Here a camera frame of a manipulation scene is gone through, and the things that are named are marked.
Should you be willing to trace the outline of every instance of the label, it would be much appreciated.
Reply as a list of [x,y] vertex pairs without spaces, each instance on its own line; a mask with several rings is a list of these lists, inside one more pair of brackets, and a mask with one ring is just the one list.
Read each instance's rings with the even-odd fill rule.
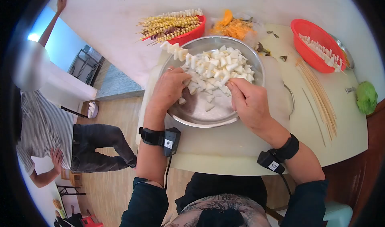
[[172,141],[170,141],[170,140],[168,140],[168,139],[165,139],[164,140],[164,146],[166,147],[166,148],[169,148],[169,149],[172,149],[172,144],[173,144],[174,142],[172,142]]
[[274,170],[277,169],[278,166],[279,166],[279,164],[273,161],[273,162],[269,165],[269,169],[271,169],[272,171],[274,171]]

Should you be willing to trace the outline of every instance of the cable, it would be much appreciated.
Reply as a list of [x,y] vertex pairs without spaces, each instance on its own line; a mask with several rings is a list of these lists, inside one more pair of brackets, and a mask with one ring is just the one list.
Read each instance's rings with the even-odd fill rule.
[[170,170],[171,159],[172,159],[172,155],[170,156],[170,159],[169,159],[169,164],[168,164],[168,166],[167,166],[167,170],[166,170],[166,183],[165,183],[165,185],[164,185],[164,190],[167,190],[167,179],[168,179],[168,171]]
[[284,177],[282,174],[280,174],[280,176],[282,177],[283,181],[285,182],[286,188],[288,189],[288,192],[289,192],[289,196],[291,197],[291,191],[290,191],[289,185],[288,185],[288,183],[287,183],[285,177]]

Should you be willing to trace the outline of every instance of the gray mat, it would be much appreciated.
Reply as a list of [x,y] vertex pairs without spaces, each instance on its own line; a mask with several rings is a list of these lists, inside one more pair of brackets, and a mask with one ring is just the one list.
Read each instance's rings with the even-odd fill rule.
[[140,85],[111,64],[104,77],[102,87],[96,93],[96,99],[115,100],[143,95],[144,89]]

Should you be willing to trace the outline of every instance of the green cabbage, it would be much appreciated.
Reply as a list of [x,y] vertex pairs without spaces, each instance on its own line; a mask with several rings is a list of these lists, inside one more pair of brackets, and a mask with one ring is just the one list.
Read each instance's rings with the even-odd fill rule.
[[373,84],[363,81],[356,90],[357,106],[363,114],[371,114],[377,105],[377,93]]

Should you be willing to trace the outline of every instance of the raised arm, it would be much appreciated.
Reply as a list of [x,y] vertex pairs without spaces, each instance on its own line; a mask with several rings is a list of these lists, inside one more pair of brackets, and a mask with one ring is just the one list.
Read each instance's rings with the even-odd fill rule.
[[[242,78],[232,78],[227,84],[232,94],[233,109],[242,122],[272,148],[281,148],[290,138],[290,133],[270,116],[267,91]],[[325,180],[320,162],[305,144],[300,142],[298,152],[285,161],[286,167],[298,183]]]
[[48,172],[41,173],[41,174],[37,174],[36,170],[33,170],[32,174],[30,175],[30,178],[38,188],[46,186],[60,174],[60,172],[62,171],[62,161],[63,161],[62,154],[63,153],[58,148],[55,149],[55,151],[52,148],[50,155],[51,155],[52,163],[54,164],[54,168]]
[[38,41],[38,43],[40,43],[43,47],[46,46],[48,38],[51,35],[52,29],[55,26],[56,20],[59,18],[60,13],[62,13],[63,9],[65,8],[66,3],[67,3],[67,0],[57,0],[57,4],[56,4],[57,12],[55,13],[51,22],[48,24],[48,27],[44,30],[43,34],[41,35]]
[[[160,77],[147,104],[143,128],[154,131],[165,130],[164,118],[167,110],[181,97],[182,90],[185,88],[182,82],[188,78],[191,78],[191,75],[184,73],[179,67],[167,70]],[[163,155],[161,147],[151,146],[141,141],[136,165],[137,177],[155,181],[163,186],[166,163],[167,158]]]

